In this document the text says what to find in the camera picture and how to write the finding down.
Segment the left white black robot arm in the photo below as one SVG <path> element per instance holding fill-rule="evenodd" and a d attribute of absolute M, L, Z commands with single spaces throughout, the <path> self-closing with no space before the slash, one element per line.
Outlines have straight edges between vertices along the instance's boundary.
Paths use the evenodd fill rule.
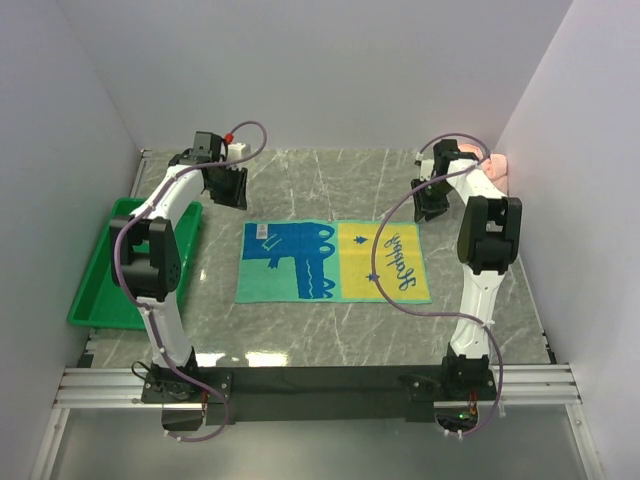
<path fill-rule="evenodd" d="M 233 140 L 232 132 L 196 132 L 193 146 L 171 159 L 143 204 L 109 224 L 113 281 L 143 318 L 154 377 L 166 379 L 167 392 L 180 402 L 199 394 L 201 377 L 177 305 L 182 261 L 176 228 L 203 192 L 218 205 L 247 208 L 248 170 L 238 164 L 251 150 Z"/>

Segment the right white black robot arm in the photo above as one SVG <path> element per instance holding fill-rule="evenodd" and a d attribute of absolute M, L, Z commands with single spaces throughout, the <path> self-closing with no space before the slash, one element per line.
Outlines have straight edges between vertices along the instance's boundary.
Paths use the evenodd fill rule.
<path fill-rule="evenodd" d="M 453 138 L 434 142 L 433 159 L 416 157 L 419 177 L 411 181 L 414 220 L 428 222 L 447 212 L 456 192 L 465 210 L 456 244 L 463 267 L 463 293 L 456 329 L 443 359 L 440 387 L 452 399 L 465 397 L 475 376 L 488 369 L 490 339 L 498 290 L 516 260 L 522 202 L 509 197 L 480 166 L 481 157 L 464 151 Z"/>

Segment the blue green crocodile towel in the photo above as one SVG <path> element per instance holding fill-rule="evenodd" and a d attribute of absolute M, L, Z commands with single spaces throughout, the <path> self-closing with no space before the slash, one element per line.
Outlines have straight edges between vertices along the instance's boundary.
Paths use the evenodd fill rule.
<path fill-rule="evenodd" d="M 419 230 L 412 223 L 303 220 L 244 224 L 236 301 L 432 301 Z"/>

